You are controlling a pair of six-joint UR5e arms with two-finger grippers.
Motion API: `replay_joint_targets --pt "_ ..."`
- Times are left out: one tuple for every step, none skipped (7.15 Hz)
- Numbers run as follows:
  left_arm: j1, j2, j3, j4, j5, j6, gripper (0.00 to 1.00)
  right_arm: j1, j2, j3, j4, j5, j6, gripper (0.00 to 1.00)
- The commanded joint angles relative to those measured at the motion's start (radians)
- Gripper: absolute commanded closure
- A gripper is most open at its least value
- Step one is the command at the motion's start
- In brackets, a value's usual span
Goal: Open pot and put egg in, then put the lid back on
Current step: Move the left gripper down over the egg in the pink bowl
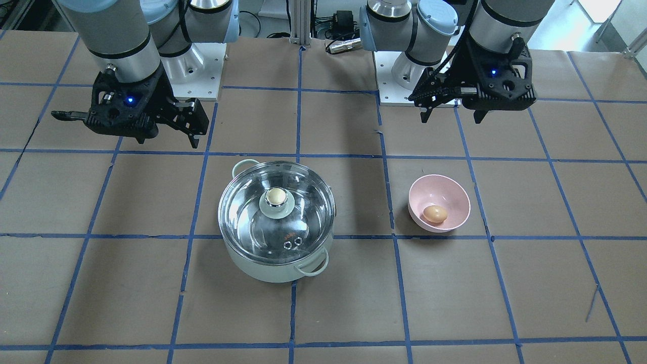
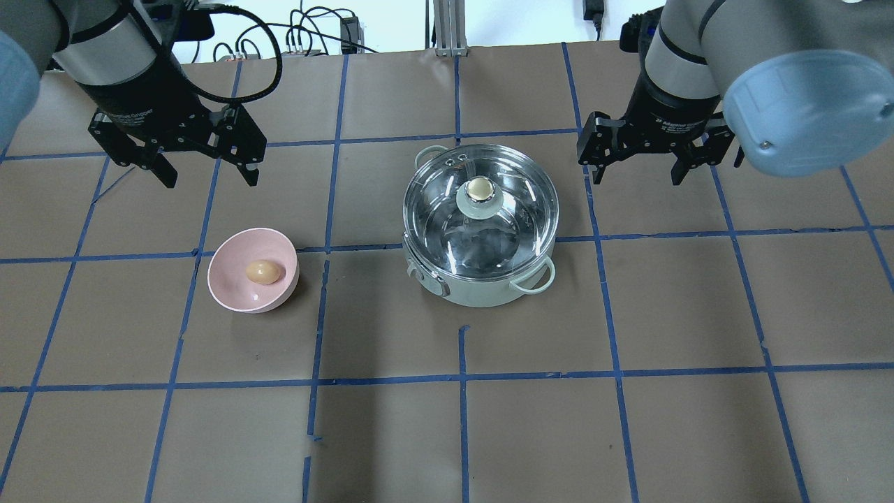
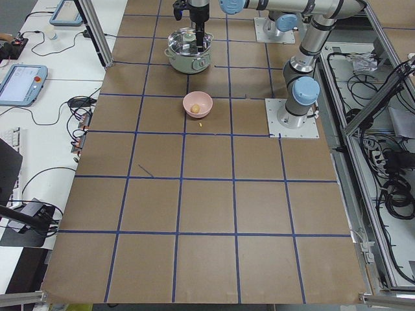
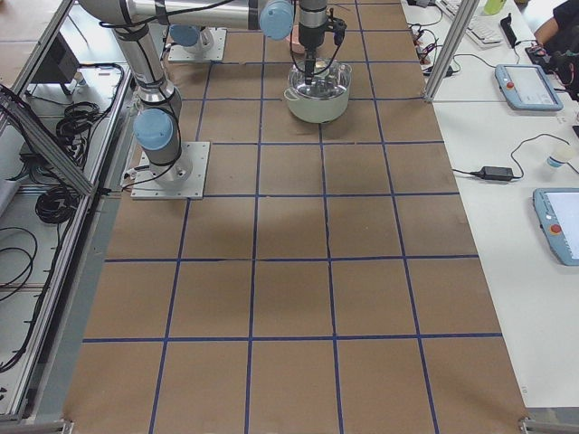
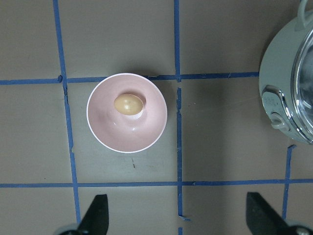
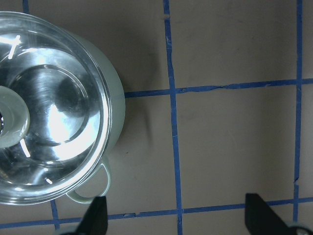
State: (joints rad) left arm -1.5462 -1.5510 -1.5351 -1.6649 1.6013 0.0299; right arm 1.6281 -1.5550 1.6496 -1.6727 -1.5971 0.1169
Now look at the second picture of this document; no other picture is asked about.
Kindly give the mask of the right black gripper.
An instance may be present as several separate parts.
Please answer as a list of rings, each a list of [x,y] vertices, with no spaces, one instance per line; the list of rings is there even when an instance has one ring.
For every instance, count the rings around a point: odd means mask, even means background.
[[[734,139],[718,96],[684,99],[660,89],[641,71],[622,117],[591,112],[577,140],[578,163],[588,165],[592,184],[603,180],[609,165],[640,154],[672,154],[673,186],[693,169],[724,159]]]

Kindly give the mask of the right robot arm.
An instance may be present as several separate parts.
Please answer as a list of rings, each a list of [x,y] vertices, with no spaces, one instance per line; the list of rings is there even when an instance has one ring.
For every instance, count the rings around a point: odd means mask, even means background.
[[[891,1],[667,1],[619,45],[640,73],[619,119],[591,112],[577,157],[608,166],[670,154],[671,182],[734,164],[772,176],[840,168],[892,137]]]

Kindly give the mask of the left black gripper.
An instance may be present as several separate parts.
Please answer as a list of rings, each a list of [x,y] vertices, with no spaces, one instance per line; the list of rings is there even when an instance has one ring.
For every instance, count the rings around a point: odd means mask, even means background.
[[[172,58],[159,59],[137,76],[115,84],[89,84],[96,103],[87,130],[110,159],[151,172],[169,189],[178,173],[163,154],[199,152],[236,166],[249,186],[268,140],[243,100],[226,99],[213,111]]]

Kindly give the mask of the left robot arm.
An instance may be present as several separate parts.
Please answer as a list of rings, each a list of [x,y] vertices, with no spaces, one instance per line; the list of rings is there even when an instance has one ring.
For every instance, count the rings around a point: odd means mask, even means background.
[[[87,130],[112,162],[153,173],[173,188],[178,174],[166,152],[199,152],[231,163],[258,184],[266,140],[246,104],[278,86],[246,96],[218,96],[192,82],[170,48],[183,10],[202,17],[230,14],[260,22],[230,4],[170,1],[170,26],[157,25],[140,1],[3,1],[2,147],[8,147],[56,63],[95,103]]]

